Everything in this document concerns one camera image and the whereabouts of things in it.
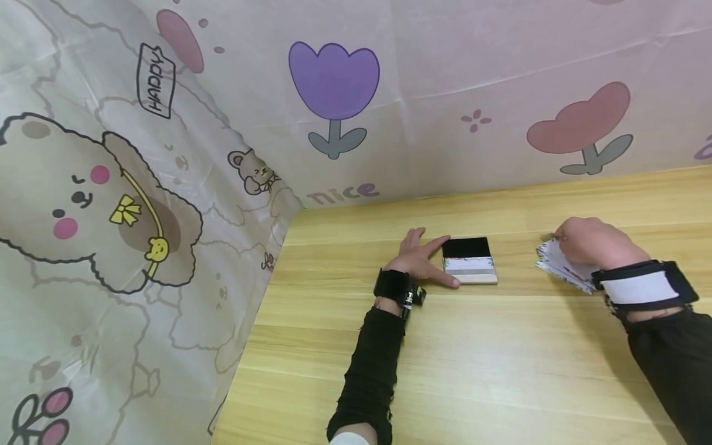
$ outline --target black sleeve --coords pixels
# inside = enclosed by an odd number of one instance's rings
[[[712,318],[685,308],[625,325],[635,361],[682,437],[712,444]]]
[[[368,423],[376,430],[378,445],[391,444],[389,407],[404,336],[402,318],[376,308],[366,314],[336,412],[326,429],[329,441],[342,426]]]

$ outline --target fabric backdrop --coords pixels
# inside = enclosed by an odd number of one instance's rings
[[[708,0],[5,0],[0,24],[14,445],[208,443],[298,199],[712,159]]]

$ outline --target hand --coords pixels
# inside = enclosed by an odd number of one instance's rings
[[[451,288],[460,287],[460,282],[452,275],[443,272],[430,263],[430,257],[437,252],[443,243],[450,239],[450,235],[435,238],[424,246],[420,245],[420,238],[425,233],[425,228],[410,229],[401,241],[400,252],[383,270],[393,270],[409,273],[417,280],[433,279],[438,283]]]
[[[625,233],[598,218],[569,218],[556,231],[569,261],[593,264],[603,271],[648,261],[648,255]]]

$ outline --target wooden table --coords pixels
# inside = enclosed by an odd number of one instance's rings
[[[426,286],[399,360],[395,444],[681,444],[601,298],[536,269],[535,247],[568,216],[598,216],[712,295],[711,204],[708,166],[302,211],[213,443],[326,443],[377,270],[425,226],[487,236],[500,283]]]

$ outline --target playing card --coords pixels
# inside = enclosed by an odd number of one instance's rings
[[[591,295],[596,291],[591,274],[598,270],[594,266],[572,263],[566,259],[559,247],[559,240],[550,239],[537,247],[539,261],[536,266],[580,290]]]

